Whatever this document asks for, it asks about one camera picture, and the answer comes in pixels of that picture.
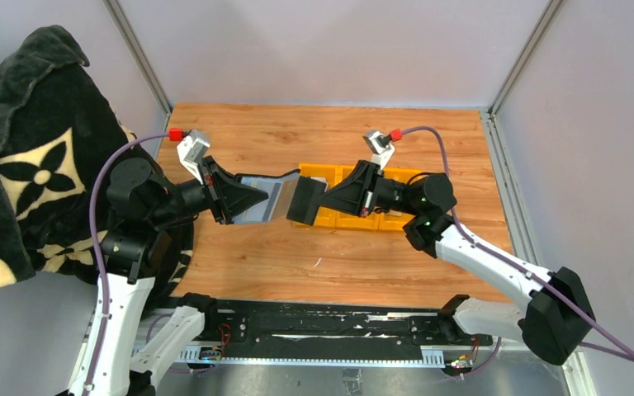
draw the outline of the black blanket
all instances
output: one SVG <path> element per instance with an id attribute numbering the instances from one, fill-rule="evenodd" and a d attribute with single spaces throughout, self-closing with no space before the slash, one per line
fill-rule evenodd
<path id="1" fill-rule="evenodd" d="M 88 233 L 90 190 L 102 164 L 134 136 L 118 122 L 61 26 L 29 35 L 0 64 L 0 287 L 36 271 L 97 277 Z M 149 155 L 133 148 L 119 161 Z M 97 224 L 112 226 L 104 182 Z M 192 225 L 173 230 L 156 294 L 168 295 L 190 260 Z M 182 257 L 180 251 L 187 253 Z"/>

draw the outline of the white wall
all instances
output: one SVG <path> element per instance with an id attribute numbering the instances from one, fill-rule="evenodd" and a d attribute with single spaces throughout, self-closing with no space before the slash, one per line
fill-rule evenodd
<path id="1" fill-rule="evenodd" d="M 100 0 L 0 0 L 0 62 L 35 28 L 52 24 L 82 46 L 91 61 L 87 72 L 124 124 L 143 136 L 164 127 L 163 112 Z M 95 287 L 51 274 L 0 290 L 0 394 L 66 389 L 95 296 Z"/>
<path id="2" fill-rule="evenodd" d="M 634 347 L 634 2 L 566 1 L 499 123 L 541 264 L 578 271 Z M 600 395 L 634 394 L 633 363 L 589 366 Z"/>
<path id="3" fill-rule="evenodd" d="M 487 106 L 547 0 L 122 0 L 171 101 Z"/>

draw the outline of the yellow plastic bin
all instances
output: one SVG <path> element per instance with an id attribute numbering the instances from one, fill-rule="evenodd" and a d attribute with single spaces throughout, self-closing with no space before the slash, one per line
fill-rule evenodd
<path id="1" fill-rule="evenodd" d="M 355 167 L 353 165 L 341 165 L 339 166 L 338 180 L 341 182 L 348 177 Z M 379 214 L 371 213 L 368 217 L 351 216 L 341 212 L 336 212 L 337 215 L 337 228 L 338 229 L 372 229 L 377 230 L 380 223 L 381 216 Z"/>
<path id="2" fill-rule="evenodd" d="M 384 176 L 396 180 L 398 182 L 406 183 L 410 178 L 422 171 L 418 169 L 400 169 L 397 167 L 386 167 Z M 381 231 L 401 231 L 402 227 L 407 224 L 413 215 L 396 212 L 392 210 L 390 213 L 383 214 L 379 223 L 378 229 Z"/>
<path id="3" fill-rule="evenodd" d="M 301 163 L 300 174 L 305 177 L 324 179 L 324 181 L 327 182 L 327 189 L 336 186 L 341 181 L 338 165 Z M 317 217 L 315 218 L 314 226 L 333 228 L 336 225 L 336 219 L 336 210 L 319 208 L 319 210 L 317 211 Z M 294 224 L 301 227 L 308 227 L 307 225 L 302 223 L 294 222 Z"/>

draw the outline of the red connector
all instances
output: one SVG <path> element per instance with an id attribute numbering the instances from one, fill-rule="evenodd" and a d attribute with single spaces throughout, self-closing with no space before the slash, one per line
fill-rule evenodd
<path id="1" fill-rule="evenodd" d="M 183 130 L 181 128 L 169 128 L 168 139 L 172 142 L 180 142 L 183 140 Z"/>
<path id="2" fill-rule="evenodd" d="M 401 130 L 393 130 L 390 132 L 390 138 L 393 142 L 396 142 L 402 139 L 402 131 Z"/>

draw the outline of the wood surface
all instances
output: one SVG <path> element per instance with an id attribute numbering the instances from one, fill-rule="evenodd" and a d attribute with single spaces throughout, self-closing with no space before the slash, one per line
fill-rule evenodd
<path id="1" fill-rule="evenodd" d="M 170 127 L 203 130 L 209 155 L 228 172 L 279 175 L 298 163 L 355 164 L 370 159 L 371 129 L 431 125 L 446 145 L 461 221 L 511 251 L 504 212 L 477 111 L 331 106 L 177 104 Z M 191 175 L 164 140 L 158 162 L 172 182 Z M 396 144 L 389 167 L 441 172 L 429 132 Z M 251 226 L 196 223 L 192 264 L 174 294 L 224 299 L 440 307 L 453 295 L 508 301 L 482 280 L 415 251 L 404 232 L 299 228 L 287 220 Z"/>

